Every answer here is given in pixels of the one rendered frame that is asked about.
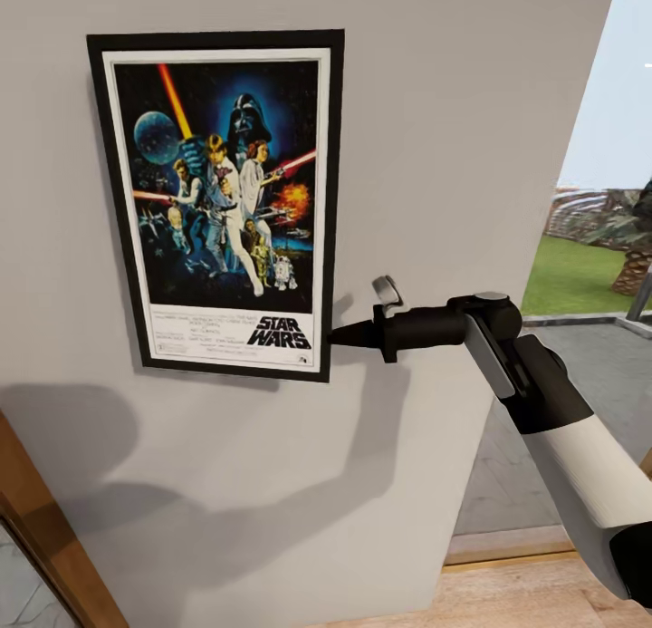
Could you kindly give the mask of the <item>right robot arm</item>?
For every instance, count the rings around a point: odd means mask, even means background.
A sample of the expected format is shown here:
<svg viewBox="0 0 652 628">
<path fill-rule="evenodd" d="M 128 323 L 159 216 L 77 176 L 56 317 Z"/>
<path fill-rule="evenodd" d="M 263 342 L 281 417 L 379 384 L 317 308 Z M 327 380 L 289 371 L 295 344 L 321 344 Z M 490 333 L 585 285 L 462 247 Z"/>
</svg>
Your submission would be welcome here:
<svg viewBox="0 0 652 628">
<path fill-rule="evenodd" d="M 568 379 L 511 297 L 482 292 L 446 306 L 410 308 L 391 275 L 372 285 L 373 320 L 331 330 L 330 344 L 397 350 L 464 343 L 514 420 L 570 541 L 619 599 L 652 615 L 652 478 L 646 477 Z"/>
</svg>

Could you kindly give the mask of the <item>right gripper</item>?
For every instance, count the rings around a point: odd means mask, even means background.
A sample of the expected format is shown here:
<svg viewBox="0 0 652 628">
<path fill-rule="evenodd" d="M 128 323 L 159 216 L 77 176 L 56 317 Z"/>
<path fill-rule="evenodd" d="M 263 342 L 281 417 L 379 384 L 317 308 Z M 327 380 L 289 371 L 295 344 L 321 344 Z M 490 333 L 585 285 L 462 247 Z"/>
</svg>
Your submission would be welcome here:
<svg viewBox="0 0 652 628">
<path fill-rule="evenodd" d="M 385 363 L 397 362 L 397 350 L 435 346 L 436 318 L 430 307 L 410 308 L 387 319 L 383 303 L 373 305 L 373 320 L 331 330 L 330 344 L 380 348 Z"/>
</svg>

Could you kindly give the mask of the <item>poster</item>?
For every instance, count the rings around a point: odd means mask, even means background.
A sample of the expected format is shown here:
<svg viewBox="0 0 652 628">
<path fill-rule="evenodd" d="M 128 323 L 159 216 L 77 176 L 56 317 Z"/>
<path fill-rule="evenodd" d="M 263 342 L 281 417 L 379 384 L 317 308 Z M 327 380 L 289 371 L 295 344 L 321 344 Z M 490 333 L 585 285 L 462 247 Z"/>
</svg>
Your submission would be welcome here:
<svg viewBox="0 0 652 628">
<path fill-rule="evenodd" d="M 330 383 L 345 34 L 87 34 L 143 367 Z"/>
</svg>

